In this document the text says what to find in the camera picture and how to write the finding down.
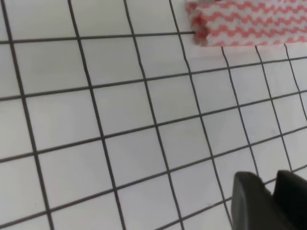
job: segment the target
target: floor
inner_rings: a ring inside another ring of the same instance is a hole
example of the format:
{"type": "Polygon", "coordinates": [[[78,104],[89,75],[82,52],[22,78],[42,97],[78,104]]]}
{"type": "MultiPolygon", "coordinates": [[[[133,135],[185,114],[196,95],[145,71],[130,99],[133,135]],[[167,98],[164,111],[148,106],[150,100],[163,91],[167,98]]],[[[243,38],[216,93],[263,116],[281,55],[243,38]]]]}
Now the floor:
{"type": "Polygon", "coordinates": [[[307,178],[307,44],[192,39],[184,0],[1,0],[0,228],[230,230],[236,171],[307,178]]]}

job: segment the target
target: floor tile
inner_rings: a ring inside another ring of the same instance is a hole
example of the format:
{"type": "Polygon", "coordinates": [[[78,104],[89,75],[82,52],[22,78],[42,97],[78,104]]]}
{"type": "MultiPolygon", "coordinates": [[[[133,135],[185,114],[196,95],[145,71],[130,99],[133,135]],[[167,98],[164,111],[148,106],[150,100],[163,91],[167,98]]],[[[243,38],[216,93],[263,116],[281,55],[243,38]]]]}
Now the floor tile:
{"type": "Polygon", "coordinates": [[[273,100],[283,133],[307,125],[299,95],[273,100]]]}
{"type": "Polygon", "coordinates": [[[166,171],[154,128],[108,138],[106,145],[116,185],[166,171]]]}
{"type": "Polygon", "coordinates": [[[189,20],[187,20],[186,2],[184,0],[172,0],[172,5],[179,31],[192,31],[189,20]]]}
{"type": "Polygon", "coordinates": [[[0,45],[0,69],[0,97],[19,95],[10,45],[0,45]]]}
{"type": "Polygon", "coordinates": [[[104,134],[152,125],[144,83],[94,90],[104,134]]]}
{"type": "Polygon", "coordinates": [[[203,117],[213,154],[247,145],[237,109],[203,117]]]}
{"type": "Polygon", "coordinates": [[[264,64],[272,97],[297,92],[289,62],[264,64]]]}
{"type": "Polygon", "coordinates": [[[200,47],[195,44],[193,36],[192,34],[181,35],[192,72],[227,67],[220,47],[200,47]]]}
{"type": "Polygon", "coordinates": [[[57,230],[122,230],[113,193],[52,213],[57,230]]]}
{"type": "Polygon", "coordinates": [[[241,112],[251,143],[280,134],[271,101],[244,106],[241,112]]]}
{"type": "Polygon", "coordinates": [[[171,173],[182,216],[187,216],[222,200],[212,161],[171,173]]]}
{"type": "Polygon", "coordinates": [[[0,41],[8,40],[6,26],[3,18],[2,7],[0,6],[0,41]]]}
{"type": "Polygon", "coordinates": [[[4,230],[50,230],[50,227],[47,216],[42,216],[4,228],[4,230]]]}
{"type": "Polygon", "coordinates": [[[13,39],[76,36],[65,1],[6,0],[5,5],[13,39]]]}
{"type": "Polygon", "coordinates": [[[294,76],[300,90],[307,90],[307,74],[306,65],[307,59],[293,60],[291,61],[294,76]]]}
{"type": "Polygon", "coordinates": [[[229,220],[223,204],[193,216],[184,222],[185,230],[210,229],[231,230],[229,220]]]}
{"type": "Polygon", "coordinates": [[[33,157],[0,165],[0,224],[45,210],[33,157]]]}
{"type": "Polygon", "coordinates": [[[0,102],[0,159],[32,152],[21,100],[0,102]]]}
{"type": "Polygon", "coordinates": [[[188,76],[150,81],[148,88],[158,123],[198,114],[188,76]]]}
{"type": "Polygon", "coordinates": [[[307,57],[306,43],[287,44],[289,58],[307,57]]]}
{"type": "Polygon", "coordinates": [[[269,98],[263,70],[260,65],[231,69],[239,104],[269,98]]]}
{"type": "Polygon", "coordinates": [[[281,138],[252,147],[259,176],[264,182],[276,178],[278,170],[290,170],[281,138]]]}
{"type": "Polygon", "coordinates": [[[136,40],[147,78],[188,72],[177,35],[137,37],[136,40]]]}
{"type": "Polygon", "coordinates": [[[99,137],[89,91],[27,98],[38,150],[99,137]]]}
{"type": "Polygon", "coordinates": [[[253,46],[228,46],[224,47],[229,66],[238,66],[260,62],[255,47],[253,46]]]}
{"type": "Polygon", "coordinates": [[[118,191],[127,230],[156,229],[178,219],[168,177],[118,191]]]}
{"type": "Polygon", "coordinates": [[[77,41],[16,44],[15,50],[25,93],[88,86],[77,41]]]}
{"type": "Polygon", "coordinates": [[[166,228],[165,230],[181,230],[181,225],[180,224],[175,224],[169,228],[166,228]]]}
{"type": "Polygon", "coordinates": [[[266,189],[268,189],[271,194],[274,193],[275,183],[276,183],[276,181],[273,181],[273,182],[265,185],[266,189]]]}
{"type": "Polygon", "coordinates": [[[273,46],[258,46],[257,49],[262,61],[288,59],[286,49],[283,44],[273,46]]]}
{"type": "Polygon", "coordinates": [[[284,136],[290,162],[293,169],[306,165],[307,129],[284,136]]]}
{"type": "Polygon", "coordinates": [[[93,85],[142,78],[132,38],[83,40],[82,45],[93,85]]]}
{"type": "Polygon", "coordinates": [[[236,172],[256,172],[249,148],[218,157],[215,159],[215,164],[225,198],[232,196],[234,175],[236,172]]]}
{"type": "Polygon", "coordinates": [[[295,174],[302,177],[304,180],[307,180],[307,168],[303,168],[303,169],[295,172],[295,174]]]}
{"type": "Polygon", "coordinates": [[[168,1],[127,0],[127,5],[136,34],[176,32],[168,1]]]}
{"type": "Polygon", "coordinates": [[[159,130],[170,168],[210,156],[199,118],[160,126],[159,130]]]}
{"type": "Polygon", "coordinates": [[[236,106],[236,98],[227,70],[193,75],[201,112],[236,106]]]}
{"type": "Polygon", "coordinates": [[[101,141],[41,154],[39,159],[51,207],[112,188],[101,141]]]}
{"type": "Polygon", "coordinates": [[[71,3],[80,36],[131,34],[122,0],[72,0],[71,3]]]}

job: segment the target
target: tile grout line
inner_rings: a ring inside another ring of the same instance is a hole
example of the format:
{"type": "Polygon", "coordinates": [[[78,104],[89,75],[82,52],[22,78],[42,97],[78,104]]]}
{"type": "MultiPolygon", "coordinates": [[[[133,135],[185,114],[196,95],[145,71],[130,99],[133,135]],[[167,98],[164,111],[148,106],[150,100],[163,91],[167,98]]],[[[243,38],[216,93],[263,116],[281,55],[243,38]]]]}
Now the tile grout line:
{"type": "Polygon", "coordinates": [[[244,125],[244,120],[243,120],[243,116],[242,116],[242,113],[241,113],[241,108],[239,106],[239,100],[238,100],[238,96],[236,94],[236,89],[235,89],[235,85],[232,81],[232,76],[231,76],[231,71],[230,71],[230,68],[229,68],[229,63],[228,63],[228,60],[227,60],[227,57],[226,57],[226,54],[224,52],[224,48],[221,47],[222,49],[222,54],[224,56],[224,59],[226,61],[226,65],[227,65],[227,68],[228,68],[228,74],[229,74],[229,79],[230,79],[230,82],[231,82],[231,86],[232,86],[232,89],[233,89],[233,92],[234,92],[234,95],[235,95],[235,98],[236,98],[236,104],[238,106],[238,111],[239,111],[239,115],[240,115],[240,119],[241,119],[241,123],[242,123],[242,127],[243,127],[243,130],[244,130],[244,133],[245,133],[245,137],[246,137],[246,140],[248,142],[248,146],[249,146],[249,150],[250,150],[250,153],[251,153],[251,156],[253,158],[253,161],[254,161],[254,165],[255,165],[255,169],[256,169],[256,174],[257,176],[259,177],[259,172],[258,172],[258,167],[257,167],[257,164],[256,164],[256,159],[255,159],[255,156],[254,156],[254,152],[253,152],[253,149],[250,145],[250,141],[249,141],[249,138],[248,138],[248,134],[247,134],[247,131],[246,131],[246,128],[245,128],[245,125],[244,125]]]}
{"type": "Polygon", "coordinates": [[[42,192],[42,196],[43,196],[43,200],[44,200],[44,205],[45,205],[45,209],[46,209],[46,213],[47,213],[49,227],[50,227],[50,230],[54,230],[54,224],[53,224],[53,220],[52,220],[52,216],[51,216],[51,212],[50,212],[46,187],[45,187],[45,184],[44,184],[42,169],[41,169],[41,166],[40,166],[39,157],[38,157],[38,153],[37,153],[37,149],[36,149],[36,143],[35,143],[34,133],[33,133],[33,130],[32,130],[30,114],[29,114],[26,98],[24,96],[23,82],[22,82],[21,75],[20,75],[20,72],[19,72],[15,47],[14,47],[14,44],[12,42],[12,32],[11,32],[9,17],[8,17],[8,14],[7,14],[7,11],[6,11],[6,6],[5,6],[4,0],[1,0],[1,6],[2,6],[3,18],[4,18],[6,30],[7,30],[7,36],[8,36],[10,47],[11,47],[13,64],[14,64],[14,68],[15,68],[15,73],[16,73],[18,87],[19,87],[19,91],[20,91],[20,95],[21,95],[21,100],[22,100],[23,107],[24,107],[24,115],[25,115],[25,119],[26,119],[26,123],[27,123],[27,127],[28,127],[31,146],[32,146],[32,149],[33,149],[33,156],[34,156],[34,160],[35,160],[36,171],[37,171],[39,184],[40,184],[40,188],[41,188],[41,192],[42,192]]]}
{"type": "Polygon", "coordinates": [[[287,151],[286,143],[285,143],[284,138],[283,138],[282,129],[281,129],[280,124],[279,124],[278,116],[277,116],[276,109],[275,109],[274,102],[273,102],[272,95],[271,95],[271,90],[270,90],[269,83],[268,83],[268,80],[267,80],[267,76],[266,76],[266,73],[265,73],[265,70],[264,70],[264,65],[262,63],[262,58],[260,56],[260,53],[258,51],[257,46],[255,46],[255,49],[256,49],[256,52],[257,52],[258,57],[259,57],[260,62],[261,62],[263,76],[264,76],[264,79],[265,79],[265,83],[266,83],[267,90],[268,90],[268,93],[269,93],[270,101],[271,101],[271,104],[272,104],[272,107],[273,107],[273,111],[274,111],[274,114],[275,114],[275,119],[276,119],[276,122],[277,122],[278,130],[279,130],[279,133],[280,133],[281,138],[282,138],[283,148],[284,148],[284,151],[286,153],[286,157],[287,157],[287,160],[288,160],[290,171],[292,172],[292,166],[291,166],[289,154],[288,154],[288,151],[287,151]]]}
{"type": "Polygon", "coordinates": [[[145,89],[146,89],[148,103],[149,103],[150,110],[151,110],[151,113],[152,113],[153,123],[154,123],[155,130],[156,130],[156,133],[157,133],[158,141],[159,141],[159,144],[160,144],[160,147],[161,147],[161,152],[162,152],[163,160],[164,160],[166,171],[167,171],[169,185],[170,185],[171,192],[172,192],[172,195],[173,195],[173,199],[174,199],[174,202],[175,202],[175,206],[176,206],[179,222],[180,222],[180,225],[181,225],[181,229],[184,230],[184,225],[183,225],[183,221],[182,221],[182,218],[181,218],[181,212],[180,212],[178,200],[177,200],[176,193],[175,193],[175,190],[174,190],[172,177],[171,177],[171,174],[170,174],[170,171],[169,171],[169,166],[168,166],[165,150],[164,150],[164,147],[163,147],[159,127],[157,125],[156,117],[155,117],[155,114],[154,114],[154,107],[153,107],[153,103],[152,103],[150,93],[149,93],[148,82],[147,82],[145,71],[144,71],[144,68],[143,68],[143,65],[142,65],[141,55],[140,55],[139,48],[138,48],[138,43],[136,41],[136,36],[134,34],[132,22],[131,22],[130,15],[129,15],[128,4],[127,4],[126,0],[123,0],[123,2],[124,2],[124,6],[125,6],[126,15],[127,15],[127,20],[128,20],[129,27],[130,27],[130,30],[131,30],[133,42],[134,42],[134,45],[135,45],[135,51],[136,51],[136,54],[137,54],[137,57],[138,57],[138,62],[139,62],[140,69],[141,69],[141,72],[142,72],[142,76],[143,76],[143,79],[144,79],[144,85],[145,85],[145,89]]]}
{"type": "MultiPolygon", "coordinates": [[[[299,60],[299,59],[306,59],[307,57],[298,57],[298,58],[291,58],[290,60],[299,60]]],[[[263,62],[263,64],[269,64],[269,63],[276,63],[276,62],[285,62],[289,61],[288,59],[281,59],[281,60],[272,60],[272,61],[266,61],[263,62]]],[[[251,64],[245,64],[245,65],[236,65],[236,66],[230,66],[230,69],[237,69],[237,68],[244,68],[244,67],[249,67],[249,66],[255,66],[255,65],[261,65],[261,63],[251,63],[251,64]]],[[[222,70],[228,70],[227,67],[222,67],[222,68],[215,68],[215,69],[205,69],[205,70],[200,70],[200,71],[191,71],[192,75],[196,74],[202,74],[202,73],[209,73],[209,72],[216,72],[216,71],[222,71],[222,70]]],[[[146,79],[146,81],[155,81],[155,80],[161,80],[161,79],[168,79],[168,78],[176,78],[176,77],[181,77],[181,76],[188,76],[189,73],[179,73],[179,74],[171,74],[171,75],[164,75],[164,76],[158,76],[158,77],[152,77],[146,79]]],[[[119,85],[126,85],[126,84],[134,84],[138,82],[144,82],[144,79],[134,79],[134,80],[127,80],[127,81],[118,81],[118,82],[112,82],[112,83],[104,83],[104,84],[98,84],[98,85],[93,85],[93,89],[99,89],[99,88],[104,88],[104,87],[112,87],[112,86],[119,86],[119,85]]],[[[58,93],[67,93],[67,92],[77,92],[77,91],[82,91],[82,90],[89,90],[88,86],[82,86],[82,87],[76,87],[76,88],[68,88],[68,89],[60,89],[60,90],[52,90],[52,91],[45,91],[45,92],[34,92],[34,93],[28,93],[25,94],[24,96],[26,98],[28,97],[37,97],[37,96],[47,96],[47,95],[53,95],[53,94],[58,94],[58,93]]],[[[21,99],[20,95],[13,95],[13,96],[5,96],[5,97],[0,97],[0,102],[2,101],[9,101],[9,100],[15,100],[15,99],[21,99]]]]}
{"type": "Polygon", "coordinates": [[[302,100],[302,95],[301,95],[301,91],[299,90],[299,87],[298,87],[298,84],[297,84],[297,81],[296,81],[296,78],[295,78],[295,74],[294,74],[294,71],[293,71],[293,67],[292,67],[292,63],[291,63],[291,60],[289,58],[289,54],[288,54],[288,47],[286,44],[284,44],[284,47],[286,49],[286,54],[287,54],[287,57],[288,57],[288,61],[289,61],[289,64],[290,64],[290,68],[291,68],[291,71],[292,71],[292,75],[293,75],[293,79],[294,79],[294,82],[296,84],[296,87],[297,87],[297,90],[299,92],[299,98],[301,100],[301,104],[302,104],[302,108],[303,108],[303,111],[304,111],[304,115],[305,115],[305,119],[307,121],[307,116],[306,116],[306,112],[305,112],[305,107],[304,107],[304,103],[303,103],[303,100],[302,100]]]}
{"type": "Polygon", "coordinates": [[[118,196],[118,192],[117,192],[117,188],[116,188],[116,184],[115,184],[112,166],[111,166],[110,158],[109,158],[107,147],[106,147],[106,140],[105,140],[104,133],[103,133],[103,130],[102,130],[102,125],[101,125],[101,122],[100,122],[99,111],[98,111],[98,107],[97,107],[97,104],[96,104],[96,99],[95,99],[95,94],[94,94],[94,90],[93,90],[93,87],[92,87],[91,78],[90,78],[90,75],[89,75],[89,72],[88,72],[88,69],[87,69],[85,54],[84,54],[84,50],[83,50],[83,47],[82,47],[82,42],[81,42],[81,39],[80,39],[77,23],[76,23],[76,20],[75,20],[72,3],[71,3],[71,0],[67,0],[67,2],[68,2],[69,11],[70,11],[70,14],[71,14],[72,24],[73,24],[73,27],[74,27],[74,30],[75,30],[75,33],[76,33],[76,37],[77,37],[77,41],[78,41],[78,45],[79,45],[79,50],[80,50],[80,54],[81,54],[81,58],[82,58],[82,62],[83,62],[84,72],[85,72],[85,75],[86,75],[86,79],[87,79],[87,82],[88,82],[88,86],[89,86],[89,90],[90,90],[90,94],[91,94],[91,98],[92,98],[95,116],[96,116],[96,119],[97,119],[97,125],[98,125],[102,145],[103,145],[104,152],[105,152],[106,163],[107,163],[107,167],[108,167],[109,174],[110,174],[110,179],[111,179],[111,183],[112,183],[112,187],[113,187],[113,192],[114,192],[116,204],[117,204],[117,207],[118,207],[118,214],[119,214],[120,222],[121,222],[123,230],[126,230],[126,225],[125,225],[123,212],[122,212],[120,201],[119,201],[119,196],[118,196]]]}
{"type": "Polygon", "coordinates": [[[210,142],[209,142],[209,138],[208,138],[208,134],[207,134],[207,131],[206,131],[206,127],[205,127],[205,124],[204,124],[204,121],[203,121],[203,116],[201,115],[201,109],[200,109],[200,105],[199,105],[199,101],[198,101],[195,85],[194,85],[194,82],[193,82],[193,77],[192,77],[192,74],[191,74],[191,68],[190,68],[189,62],[187,60],[187,56],[186,56],[186,52],[185,52],[185,49],[184,49],[184,45],[183,45],[183,42],[182,42],[181,35],[179,34],[179,27],[178,27],[178,23],[177,23],[177,20],[176,20],[176,16],[175,16],[172,0],[169,0],[169,5],[170,5],[171,12],[172,12],[172,15],[173,15],[173,19],[174,19],[176,30],[178,32],[178,37],[179,37],[179,41],[180,41],[180,45],[181,45],[181,49],[182,49],[182,55],[183,55],[184,61],[185,61],[186,65],[187,65],[187,68],[188,68],[189,79],[190,79],[191,86],[192,86],[192,89],[193,89],[194,99],[195,99],[197,110],[198,110],[198,113],[199,113],[199,118],[201,120],[202,130],[204,132],[204,135],[205,135],[205,138],[206,138],[206,141],[207,141],[207,144],[208,144],[208,149],[209,149],[209,153],[210,153],[210,159],[212,160],[214,174],[215,174],[216,180],[217,180],[218,185],[219,185],[219,189],[220,189],[221,196],[222,196],[222,201],[223,201],[223,204],[224,204],[224,207],[225,207],[225,211],[226,211],[226,214],[227,214],[230,226],[232,226],[231,217],[230,217],[230,214],[229,214],[226,202],[225,202],[225,196],[224,196],[222,184],[221,184],[218,172],[217,172],[217,167],[216,167],[215,160],[214,160],[214,157],[213,157],[213,152],[212,152],[211,145],[210,145],[210,142]]]}

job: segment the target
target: red and white cloth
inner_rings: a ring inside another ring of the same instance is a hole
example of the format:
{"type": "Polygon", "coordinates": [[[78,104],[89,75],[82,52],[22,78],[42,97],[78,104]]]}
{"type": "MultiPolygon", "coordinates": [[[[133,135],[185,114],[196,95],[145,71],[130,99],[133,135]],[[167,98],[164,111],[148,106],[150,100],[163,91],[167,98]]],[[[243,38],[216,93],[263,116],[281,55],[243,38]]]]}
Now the red and white cloth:
{"type": "Polygon", "coordinates": [[[200,0],[186,10],[201,46],[307,42],[307,0],[200,0]]]}

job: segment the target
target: black plastic object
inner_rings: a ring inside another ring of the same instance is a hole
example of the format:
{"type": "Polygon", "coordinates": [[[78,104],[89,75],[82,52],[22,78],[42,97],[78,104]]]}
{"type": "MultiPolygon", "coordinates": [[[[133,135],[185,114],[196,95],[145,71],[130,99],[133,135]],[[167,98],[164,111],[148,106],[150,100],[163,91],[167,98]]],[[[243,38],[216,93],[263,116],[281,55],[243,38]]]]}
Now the black plastic object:
{"type": "Polygon", "coordinates": [[[271,195],[256,175],[238,172],[231,213],[233,230],[307,230],[307,181],[279,171],[271,195]]]}

